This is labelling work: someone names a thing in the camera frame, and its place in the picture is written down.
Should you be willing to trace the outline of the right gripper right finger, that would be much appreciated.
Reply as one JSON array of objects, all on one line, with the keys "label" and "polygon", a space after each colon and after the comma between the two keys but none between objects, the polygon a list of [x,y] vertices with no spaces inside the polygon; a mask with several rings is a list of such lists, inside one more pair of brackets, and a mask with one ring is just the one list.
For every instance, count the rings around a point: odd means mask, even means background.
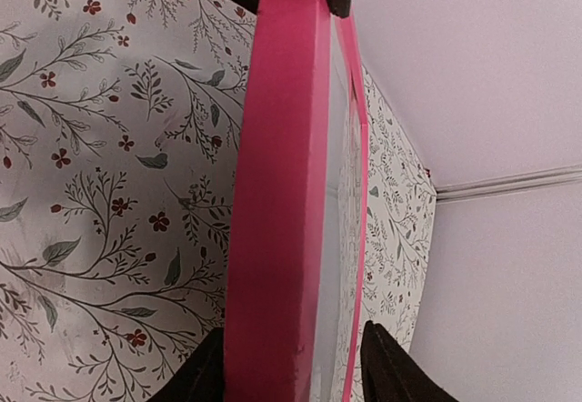
[{"label": "right gripper right finger", "polygon": [[366,402],[457,402],[378,323],[365,323],[360,361]]}]

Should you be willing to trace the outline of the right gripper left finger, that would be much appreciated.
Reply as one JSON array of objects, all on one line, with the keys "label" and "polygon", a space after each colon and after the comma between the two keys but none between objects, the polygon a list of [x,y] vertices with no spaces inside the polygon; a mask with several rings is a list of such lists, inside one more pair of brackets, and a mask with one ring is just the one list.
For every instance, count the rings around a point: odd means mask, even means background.
[{"label": "right gripper left finger", "polygon": [[156,402],[222,402],[224,391],[224,329],[217,327],[156,393]]}]

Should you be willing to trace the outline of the pink picture frame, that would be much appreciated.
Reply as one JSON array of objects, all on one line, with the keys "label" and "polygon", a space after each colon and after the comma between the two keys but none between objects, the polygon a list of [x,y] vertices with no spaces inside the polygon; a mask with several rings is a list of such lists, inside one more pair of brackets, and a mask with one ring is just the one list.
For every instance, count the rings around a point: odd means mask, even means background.
[{"label": "pink picture frame", "polygon": [[368,128],[351,0],[259,0],[231,223],[228,401],[347,401]]}]

